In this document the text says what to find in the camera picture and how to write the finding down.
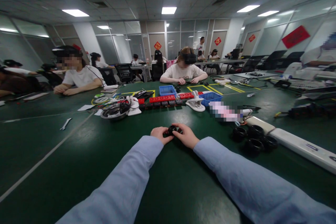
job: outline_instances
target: door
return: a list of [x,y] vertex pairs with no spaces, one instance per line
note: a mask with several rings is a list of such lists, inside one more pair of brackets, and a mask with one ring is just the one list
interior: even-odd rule
[[248,33],[243,45],[243,55],[251,55],[260,31]]
[[150,54],[154,56],[155,53],[155,45],[161,46],[159,49],[162,52],[162,56],[167,58],[166,56],[166,46],[165,46],[165,34],[149,34],[149,48],[150,48]]
[[226,31],[214,31],[212,34],[212,41],[210,44],[210,52],[204,52],[204,56],[207,56],[214,50],[217,49],[217,55],[222,56],[224,42],[226,38]]

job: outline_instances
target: workbench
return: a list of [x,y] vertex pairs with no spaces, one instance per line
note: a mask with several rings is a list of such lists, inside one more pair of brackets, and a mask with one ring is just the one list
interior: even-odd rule
[[[210,78],[204,82],[211,85],[187,84],[180,89],[210,89],[223,94],[222,101],[227,105],[261,107],[254,113],[256,117],[336,153],[334,119],[273,118],[296,104],[294,92],[274,88],[270,83],[256,89],[220,86]],[[127,84],[118,92],[131,95],[145,89],[155,90],[159,96],[162,85],[166,84]],[[264,82],[253,80],[250,85],[263,86]],[[70,97],[51,93],[27,103],[12,102],[0,107],[0,196],[31,171],[0,202],[1,223],[55,223],[99,187],[130,148],[154,127],[184,123],[199,139],[211,136],[243,155],[243,144],[230,139],[232,123],[217,122],[209,110],[199,113],[187,106],[161,108],[114,123],[77,111],[90,104],[99,92],[96,89]],[[61,131],[67,118],[72,120]],[[250,160],[336,209],[336,176],[323,168],[283,146]],[[214,173],[176,138],[163,148],[149,174],[135,223],[251,223]]]

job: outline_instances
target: ceiling light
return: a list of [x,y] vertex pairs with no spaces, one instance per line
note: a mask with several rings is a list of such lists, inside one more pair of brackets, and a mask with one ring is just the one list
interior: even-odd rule
[[293,10],[290,10],[290,11],[287,11],[287,12],[282,12],[282,13],[278,14],[277,16],[286,16],[286,15],[292,14],[293,12],[294,12]]
[[255,8],[258,8],[260,5],[249,5],[249,6],[246,6],[245,8],[237,11],[237,12],[249,12]]
[[162,12],[161,14],[174,14],[176,11],[176,7],[162,7]]
[[0,28],[0,30],[4,31],[4,32],[18,32],[17,30],[12,30],[12,29],[7,29],[7,28]]
[[103,29],[103,30],[111,29],[111,28],[108,27],[108,26],[97,26],[97,27],[100,28],[100,29]]
[[279,19],[270,19],[270,20],[267,21],[267,23],[272,23],[272,22],[277,21],[277,20],[279,20]]
[[76,9],[76,10],[62,10],[62,11],[66,12],[66,13],[72,15],[72,16],[75,16],[75,17],[89,16],[88,14],[86,14],[86,13],[84,13],[81,10],[78,10],[78,9]]
[[272,14],[274,14],[274,13],[277,13],[277,12],[279,12],[278,10],[270,10],[270,11],[268,11],[268,12],[265,12],[265,13],[263,13],[263,14],[260,14],[260,15],[258,15],[258,16],[269,16],[269,15],[272,15]]

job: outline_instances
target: air vent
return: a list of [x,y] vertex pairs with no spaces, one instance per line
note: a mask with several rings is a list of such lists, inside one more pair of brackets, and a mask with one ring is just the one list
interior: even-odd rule
[[216,2],[214,2],[212,4],[212,6],[219,6],[219,5],[222,5],[225,2],[226,2],[226,0],[216,0]]
[[107,2],[105,2],[104,0],[91,0],[88,2],[96,8],[109,8]]

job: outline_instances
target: hand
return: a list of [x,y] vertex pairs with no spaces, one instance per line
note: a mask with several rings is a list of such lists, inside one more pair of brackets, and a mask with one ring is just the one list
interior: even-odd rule
[[65,92],[65,89],[60,87],[60,86],[56,86],[54,87],[54,94],[61,94],[61,93],[64,93]]
[[167,127],[154,128],[154,129],[152,129],[152,132],[150,133],[150,135],[152,137],[158,138],[163,143],[163,145],[169,143],[171,140],[174,139],[174,136],[168,136],[168,137],[164,138],[163,134],[168,134],[168,128]]
[[197,84],[200,80],[198,79],[198,77],[194,78],[191,80],[191,84]]
[[196,144],[200,141],[191,128],[185,124],[172,124],[175,127],[179,128],[178,131],[173,131],[174,136],[181,140],[181,142],[188,148],[194,149]]
[[183,78],[176,79],[176,82],[180,83],[181,85],[184,85],[186,83],[186,80]]
[[64,91],[64,95],[70,96],[70,95],[75,95],[77,93],[79,93],[81,90],[79,88],[76,89],[68,89]]

